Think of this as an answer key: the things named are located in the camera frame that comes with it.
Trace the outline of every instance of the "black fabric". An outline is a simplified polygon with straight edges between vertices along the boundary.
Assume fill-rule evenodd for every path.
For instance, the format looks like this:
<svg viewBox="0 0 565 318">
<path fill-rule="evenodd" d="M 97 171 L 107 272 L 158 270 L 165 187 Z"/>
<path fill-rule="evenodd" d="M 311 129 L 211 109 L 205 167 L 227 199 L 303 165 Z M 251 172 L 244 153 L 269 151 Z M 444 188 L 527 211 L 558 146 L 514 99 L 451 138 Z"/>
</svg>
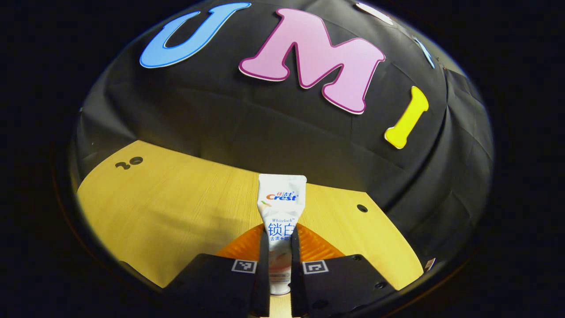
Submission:
<svg viewBox="0 0 565 318">
<path fill-rule="evenodd" d="M 303 174 L 310 183 L 367 192 L 423 258 L 461 244 L 464 238 L 449 238 L 471 229 L 480 216 L 494 157 L 488 117 L 470 82 L 431 68 L 404 28 L 342 0 L 250 1 L 189 59 L 163 68 L 140 65 L 144 48 L 166 23 L 201 11 L 167 42 L 177 45 L 209 9 L 229 2 L 202 2 L 166 19 L 104 71 L 80 114 L 80 176 L 140 139 L 251 171 Z M 286 59 L 290 76 L 284 81 L 238 70 L 278 25 L 275 10 L 282 7 L 321 17 L 334 45 L 360 37 L 385 54 L 363 114 L 347 113 L 321 95 L 338 70 L 302 89 L 294 50 Z M 398 150 L 383 134 L 406 110 L 413 85 L 425 94 L 429 110 Z"/>
</svg>

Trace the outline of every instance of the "toothpaste tube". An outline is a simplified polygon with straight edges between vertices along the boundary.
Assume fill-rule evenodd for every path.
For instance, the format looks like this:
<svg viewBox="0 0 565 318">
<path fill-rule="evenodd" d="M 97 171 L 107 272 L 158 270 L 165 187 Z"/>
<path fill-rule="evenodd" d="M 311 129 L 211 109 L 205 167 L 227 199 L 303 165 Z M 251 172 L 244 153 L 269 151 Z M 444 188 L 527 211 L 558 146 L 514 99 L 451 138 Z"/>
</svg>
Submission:
<svg viewBox="0 0 565 318">
<path fill-rule="evenodd" d="M 290 292 L 290 236 L 305 205 L 305 176 L 259 174 L 257 207 L 269 237 L 269 281 L 273 295 Z"/>
</svg>

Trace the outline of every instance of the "pink letter m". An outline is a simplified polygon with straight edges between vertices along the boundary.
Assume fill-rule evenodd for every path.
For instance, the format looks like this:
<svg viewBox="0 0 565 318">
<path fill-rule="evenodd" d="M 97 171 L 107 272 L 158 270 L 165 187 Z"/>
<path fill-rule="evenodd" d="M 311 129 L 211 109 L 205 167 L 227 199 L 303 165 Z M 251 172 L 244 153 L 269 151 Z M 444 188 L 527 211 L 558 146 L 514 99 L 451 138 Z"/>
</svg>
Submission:
<svg viewBox="0 0 565 318">
<path fill-rule="evenodd" d="M 278 9 L 277 14 L 281 22 L 256 56 L 241 61 L 240 71 L 258 79 L 283 81 L 290 75 L 284 65 L 286 56 L 296 46 L 300 86 L 310 88 L 341 66 L 336 80 L 324 85 L 322 94 L 339 108 L 362 114 L 365 93 L 385 55 L 362 38 L 333 46 L 324 22 L 313 14 L 288 8 Z"/>
</svg>

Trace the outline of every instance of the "wooden surface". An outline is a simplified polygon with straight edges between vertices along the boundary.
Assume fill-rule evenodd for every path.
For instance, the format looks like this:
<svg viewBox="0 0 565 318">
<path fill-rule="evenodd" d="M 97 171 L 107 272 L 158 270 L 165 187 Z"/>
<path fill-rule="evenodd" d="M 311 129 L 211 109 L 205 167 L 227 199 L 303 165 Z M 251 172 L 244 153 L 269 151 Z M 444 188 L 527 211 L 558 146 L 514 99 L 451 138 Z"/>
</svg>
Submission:
<svg viewBox="0 0 565 318">
<path fill-rule="evenodd" d="M 132 157 L 144 160 L 127 170 L 115 167 Z M 78 197 L 108 250 L 165 287 L 196 254 L 216 254 L 262 223 L 258 187 L 258 173 L 138 140 L 94 168 Z M 365 192 L 307 184 L 298 222 L 345 255 L 364 255 L 396 289 L 423 274 L 410 245 Z M 271 302 L 271 317 L 290 317 L 290 297 Z"/>
</svg>

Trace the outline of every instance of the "black background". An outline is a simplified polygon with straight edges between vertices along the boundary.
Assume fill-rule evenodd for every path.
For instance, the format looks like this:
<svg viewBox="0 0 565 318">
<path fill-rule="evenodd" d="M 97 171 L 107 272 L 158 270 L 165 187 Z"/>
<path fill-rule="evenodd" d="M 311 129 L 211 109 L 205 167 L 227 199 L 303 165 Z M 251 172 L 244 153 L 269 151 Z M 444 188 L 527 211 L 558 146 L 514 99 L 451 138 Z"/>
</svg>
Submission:
<svg viewBox="0 0 565 318">
<path fill-rule="evenodd" d="M 15 212 L 4 214 L 8 317 L 162 314 L 81 246 L 60 212 L 51 167 L 72 132 L 76 105 L 102 70 L 132 39 L 190 4 L 8 5 L 3 119 L 6 167 L 14 173 L 7 188 L 14 185 L 15 194 L 6 196 L 16 199 Z M 376 4 L 430 35 L 468 72 L 485 97 L 497 147 L 482 249 L 455 277 L 398 315 L 562 314 L 563 275 L 555 270 L 563 208 L 551 207 L 560 199 L 564 161 L 563 142 L 556 138 L 564 113 L 556 86 L 563 81 L 556 50 L 563 36 L 552 26 L 562 8 L 549 2 Z"/>
</svg>

